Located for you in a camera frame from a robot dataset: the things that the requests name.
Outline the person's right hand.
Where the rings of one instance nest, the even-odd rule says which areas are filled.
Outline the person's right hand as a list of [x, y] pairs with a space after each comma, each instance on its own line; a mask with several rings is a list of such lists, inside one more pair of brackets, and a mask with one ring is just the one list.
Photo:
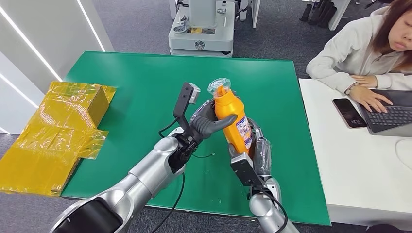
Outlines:
[[382, 102], [388, 105], [393, 105], [393, 103], [385, 96], [360, 85], [353, 86], [348, 92], [348, 95], [354, 101], [364, 106], [369, 112], [376, 110], [379, 113], [387, 113], [387, 109]]

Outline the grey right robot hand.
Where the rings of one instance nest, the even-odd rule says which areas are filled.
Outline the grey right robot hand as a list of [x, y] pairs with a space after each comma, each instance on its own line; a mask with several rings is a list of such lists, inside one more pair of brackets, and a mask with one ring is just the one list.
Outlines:
[[272, 177], [272, 149], [270, 141], [264, 136], [261, 127], [248, 118], [252, 129], [252, 145], [248, 153], [237, 152], [234, 145], [228, 144], [231, 168], [243, 182], [251, 184], [253, 180], [266, 181]]

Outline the person's left hand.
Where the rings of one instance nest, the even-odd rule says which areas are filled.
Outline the person's left hand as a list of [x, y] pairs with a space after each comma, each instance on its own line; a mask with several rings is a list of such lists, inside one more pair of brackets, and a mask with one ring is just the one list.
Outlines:
[[351, 75], [358, 84], [368, 88], [376, 88], [378, 86], [378, 80], [375, 75], [371, 76], [360, 76], [360, 75]]

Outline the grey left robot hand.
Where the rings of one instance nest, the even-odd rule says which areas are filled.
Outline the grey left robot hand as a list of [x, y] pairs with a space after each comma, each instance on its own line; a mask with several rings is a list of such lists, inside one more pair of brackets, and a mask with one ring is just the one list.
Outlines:
[[209, 99], [193, 113], [190, 126], [201, 135], [202, 139], [208, 139], [213, 133], [232, 125], [237, 118], [237, 114], [230, 114], [219, 120], [215, 113], [215, 101]]

